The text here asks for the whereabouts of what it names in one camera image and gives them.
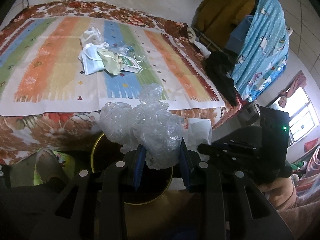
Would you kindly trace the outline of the person's right hand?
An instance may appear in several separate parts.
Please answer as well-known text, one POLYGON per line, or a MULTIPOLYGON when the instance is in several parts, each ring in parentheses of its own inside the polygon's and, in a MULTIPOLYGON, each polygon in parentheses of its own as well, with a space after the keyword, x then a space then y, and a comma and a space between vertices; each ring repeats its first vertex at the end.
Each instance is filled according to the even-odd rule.
POLYGON ((278 211, 297 207, 298 197, 291 177, 277 178, 270 184, 259 185, 258 189, 269 195, 268 201, 278 211))

